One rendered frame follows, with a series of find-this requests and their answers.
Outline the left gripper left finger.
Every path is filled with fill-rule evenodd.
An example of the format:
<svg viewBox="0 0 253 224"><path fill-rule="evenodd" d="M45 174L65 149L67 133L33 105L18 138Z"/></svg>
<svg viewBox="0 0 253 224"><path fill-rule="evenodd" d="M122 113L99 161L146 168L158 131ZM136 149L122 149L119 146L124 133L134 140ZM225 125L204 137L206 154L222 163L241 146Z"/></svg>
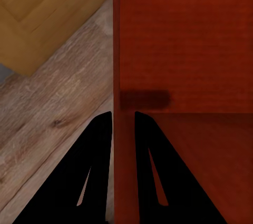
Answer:
<svg viewBox="0 0 253 224"><path fill-rule="evenodd" d="M90 121L12 224L105 224L111 141L109 111Z"/></svg>

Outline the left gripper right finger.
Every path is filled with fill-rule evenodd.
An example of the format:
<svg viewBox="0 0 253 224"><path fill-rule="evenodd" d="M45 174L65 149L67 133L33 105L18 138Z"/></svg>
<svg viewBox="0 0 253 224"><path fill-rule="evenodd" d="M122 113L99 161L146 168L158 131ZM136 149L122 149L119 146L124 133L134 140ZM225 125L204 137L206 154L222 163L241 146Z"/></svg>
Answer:
<svg viewBox="0 0 253 224"><path fill-rule="evenodd" d="M140 224L227 224L155 120L134 116ZM158 203L151 152L168 205Z"/></svg>

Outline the storage box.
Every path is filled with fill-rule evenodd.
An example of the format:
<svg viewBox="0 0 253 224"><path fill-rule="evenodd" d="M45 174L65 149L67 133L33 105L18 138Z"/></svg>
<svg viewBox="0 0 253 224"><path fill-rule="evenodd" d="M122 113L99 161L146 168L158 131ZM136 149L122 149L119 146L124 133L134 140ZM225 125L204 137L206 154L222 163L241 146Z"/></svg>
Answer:
<svg viewBox="0 0 253 224"><path fill-rule="evenodd" d="M114 224L140 224L136 111L227 224L253 224L253 0L113 0L113 110Z"/></svg>

